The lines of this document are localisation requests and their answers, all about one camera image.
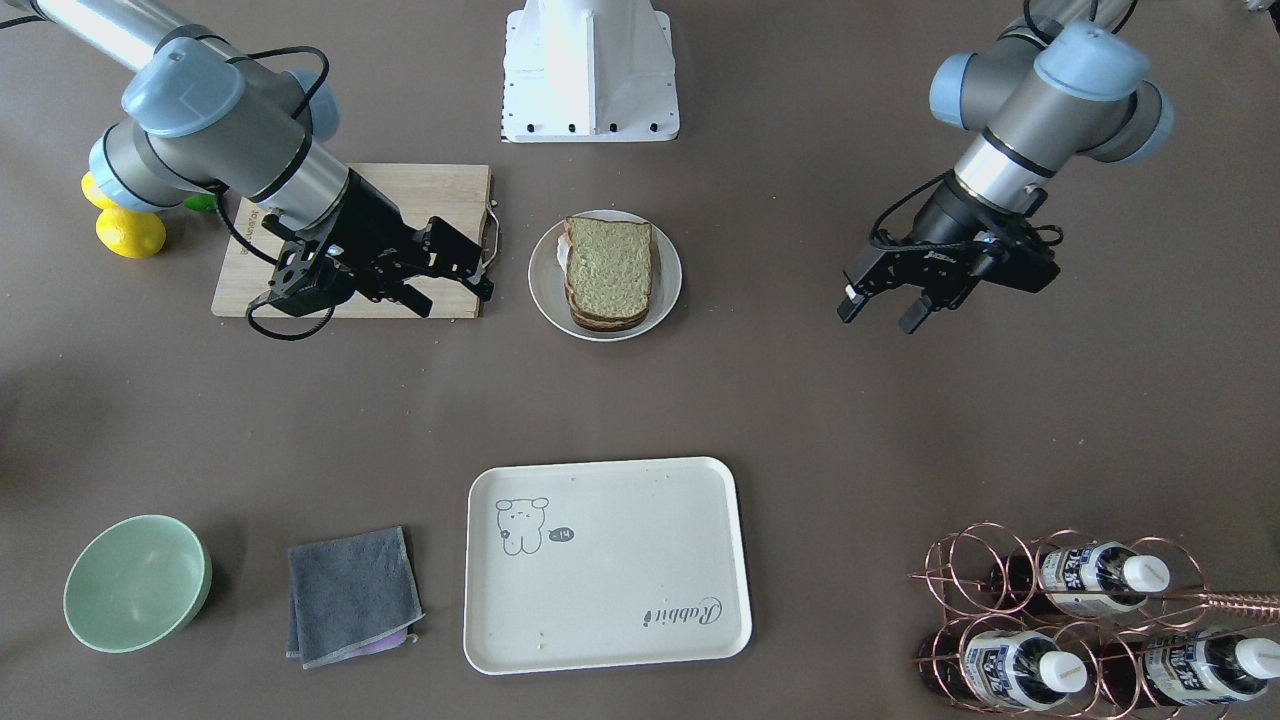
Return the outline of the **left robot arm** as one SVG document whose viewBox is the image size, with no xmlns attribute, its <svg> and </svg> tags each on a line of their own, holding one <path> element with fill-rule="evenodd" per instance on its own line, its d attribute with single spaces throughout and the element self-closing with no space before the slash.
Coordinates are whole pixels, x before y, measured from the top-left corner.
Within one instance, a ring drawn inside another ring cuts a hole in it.
<svg viewBox="0 0 1280 720">
<path fill-rule="evenodd" d="M 931 110 L 975 138 L 922 186 L 927 200 L 905 236 L 873 222 L 868 250 L 844 273 L 842 322 L 878 293 L 911 286 L 920 296 L 899 323 L 911 334 L 983 282 L 1036 293 L 1059 275 L 1062 233 L 1032 220 L 1047 183 L 1074 156 L 1135 161 L 1172 132 L 1175 109 L 1147 79 L 1149 59 L 1117 35 L 1132 10 L 1120 1 L 1027 1 L 988 53 L 940 65 Z"/>
</svg>

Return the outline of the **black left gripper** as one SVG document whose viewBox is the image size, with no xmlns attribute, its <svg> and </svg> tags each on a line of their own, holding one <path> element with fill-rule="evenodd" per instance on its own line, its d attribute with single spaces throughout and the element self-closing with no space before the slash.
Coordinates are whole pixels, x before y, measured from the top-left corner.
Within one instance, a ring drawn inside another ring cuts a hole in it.
<svg viewBox="0 0 1280 720">
<path fill-rule="evenodd" d="M 884 222 L 919 193 L 929 196 L 896 238 Z M 975 199 L 955 179 L 929 179 L 884 209 L 872 223 L 867 249 L 846 266 L 845 297 L 837 306 L 851 323 L 878 293 L 902 286 L 922 292 L 900 316 L 914 334 L 946 301 L 963 301 L 980 282 L 1037 293 L 1060 273 L 1055 241 L 1043 237 L 1024 213 L 1010 213 Z"/>
</svg>

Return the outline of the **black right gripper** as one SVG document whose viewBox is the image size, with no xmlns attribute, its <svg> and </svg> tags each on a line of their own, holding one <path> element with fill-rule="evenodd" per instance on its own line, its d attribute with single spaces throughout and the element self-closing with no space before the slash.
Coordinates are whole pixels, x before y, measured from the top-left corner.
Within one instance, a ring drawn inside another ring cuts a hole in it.
<svg viewBox="0 0 1280 720">
<path fill-rule="evenodd" d="M 314 228 L 293 231 L 276 211 L 262 224 L 284 242 L 262 302 L 289 316 L 325 311 L 361 293 L 428 318 L 431 299 L 408 282 L 417 275 L 461 283 L 480 302 L 493 295 L 481 245 L 440 217 L 420 228 L 406 224 L 398 206 L 356 170 L 335 209 Z"/>
</svg>

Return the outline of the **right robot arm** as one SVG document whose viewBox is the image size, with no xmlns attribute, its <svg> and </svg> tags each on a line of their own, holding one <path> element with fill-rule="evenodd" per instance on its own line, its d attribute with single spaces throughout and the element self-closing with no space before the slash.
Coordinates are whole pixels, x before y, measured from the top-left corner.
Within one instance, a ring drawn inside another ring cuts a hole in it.
<svg viewBox="0 0 1280 720">
<path fill-rule="evenodd" d="M 360 293 L 428 316 L 411 281 L 457 282 L 481 301 L 493 284 L 483 247 L 440 218 L 404 223 L 397 205 L 326 149 L 339 127 L 324 73 L 274 72 L 157 1 L 22 1 L 133 72 L 127 118 L 90 151 L 108 199 L 136 211 L 230 190 L 265 211 L 283 242 L 253 301 L 291 316 L 330 311 Z"/>
</svg>

